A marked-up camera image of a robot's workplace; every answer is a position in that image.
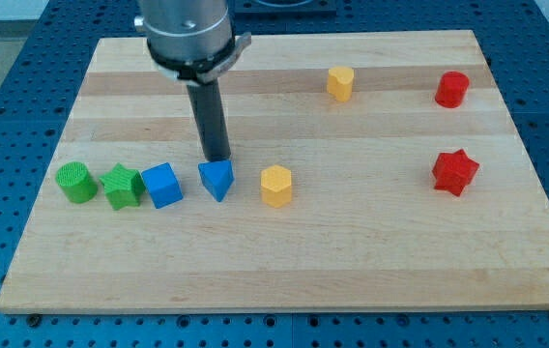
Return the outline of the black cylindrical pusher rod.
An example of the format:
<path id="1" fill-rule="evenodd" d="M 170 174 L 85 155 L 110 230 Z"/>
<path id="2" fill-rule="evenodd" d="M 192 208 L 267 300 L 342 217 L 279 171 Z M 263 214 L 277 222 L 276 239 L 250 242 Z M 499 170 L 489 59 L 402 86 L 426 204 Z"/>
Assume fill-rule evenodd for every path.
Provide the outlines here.
<path id="1" fill-rule="evenodd" d="M 187 90 L 205 159 L 228 160 L 231 150 L 218 82 L 188 85 Z"/>

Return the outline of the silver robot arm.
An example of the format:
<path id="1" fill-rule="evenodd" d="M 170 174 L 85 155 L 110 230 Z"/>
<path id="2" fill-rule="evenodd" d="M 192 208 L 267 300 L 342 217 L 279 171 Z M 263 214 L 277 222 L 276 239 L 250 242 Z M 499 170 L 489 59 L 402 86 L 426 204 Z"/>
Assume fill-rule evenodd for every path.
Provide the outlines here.
<path id="1" fill-rule="evenodd" d="M 218 79 L 251 44 L 236 36 L 225 0 L 139 0 L 134 27 L 167 78 L 186 85 L 204 157 L 231 157 Z"/>

